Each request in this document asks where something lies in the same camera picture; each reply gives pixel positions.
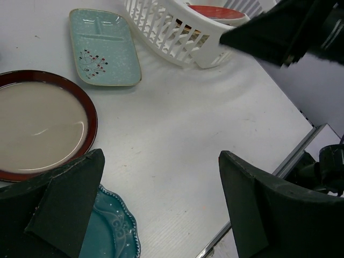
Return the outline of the red and teal wave plate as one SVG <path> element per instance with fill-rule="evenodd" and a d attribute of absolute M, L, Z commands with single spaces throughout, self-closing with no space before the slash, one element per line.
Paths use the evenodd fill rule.
<path fill-rule="evenodd" d="M 246 14 L 229 8 L 209 5 L 188 5 L 188 7 L 215 22 L 225 25 L 240 26 L 249 21 Z"/>

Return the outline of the orange woven round plate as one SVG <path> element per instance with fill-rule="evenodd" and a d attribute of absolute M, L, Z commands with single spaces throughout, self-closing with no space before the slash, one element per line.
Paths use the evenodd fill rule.
<path fill-rule="evenodd" d="M 176 24 L 177 24 L 177 27 L 181 27 L 182 21 L 179 20 L 179 19 L 176 19 Z M 188 34 L 191 32 L 191 29 L 192 29 L 191 26 L 185 25 L 183 31 L 181 32 L 181 35 L 188 35 Z M 199 30 L 194 30 L 193 34 L 190 36 L 190 39 L 191 39 L 191 40 L 196 40 L 196 39 L 198 38 L 199 35 L 200 35 L 200 31 L 199 31 Z M 203 35 L 203 36 L 200 38 L 200 41 L 201 41 L 201 42 L 204 42 L 204 41 L 206 41 L 208 38 L 209 38 L 209 35 Z"/>

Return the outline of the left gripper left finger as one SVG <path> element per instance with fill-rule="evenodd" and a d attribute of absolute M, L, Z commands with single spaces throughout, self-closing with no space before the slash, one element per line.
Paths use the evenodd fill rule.
<path fill-rule="evenodd" d="M 1 257 L 78 257 L 105 157 L 94 149 L 1 188 Z"/>

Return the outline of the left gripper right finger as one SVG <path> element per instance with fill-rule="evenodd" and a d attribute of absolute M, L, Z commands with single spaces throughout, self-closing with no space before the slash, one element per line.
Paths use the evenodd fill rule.
<path fill-rule="evenodd" d="M 292 184 L 227 150 L 219 171 L 239 257 L 343 257 L 343 198 Z"/>

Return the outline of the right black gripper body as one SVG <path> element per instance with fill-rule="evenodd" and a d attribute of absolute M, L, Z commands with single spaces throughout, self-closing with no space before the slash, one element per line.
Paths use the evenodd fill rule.
<path fill-rule="evenodd" d="M 343 65 L 343 1 L 299 1 L 298 59 L 311 54 Z"/>

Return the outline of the teal scalloped round plate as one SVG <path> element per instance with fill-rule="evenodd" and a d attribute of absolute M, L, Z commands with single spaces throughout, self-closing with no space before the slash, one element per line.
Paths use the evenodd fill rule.
<path fill-rule="evenodd" d="M 122 198 L 98 187 L 79 257 L 130 257 L 141 255 L 137 222 Z"/>

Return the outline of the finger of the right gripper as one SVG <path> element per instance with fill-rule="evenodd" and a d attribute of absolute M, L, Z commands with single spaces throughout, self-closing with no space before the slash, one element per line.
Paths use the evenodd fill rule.
<path fill-rule="evenodd" d="M 311 46 L 306 24 L 317 1 L 279 1 L 220 36 L 219 44 L 279 67 L 299 61 Z"/>

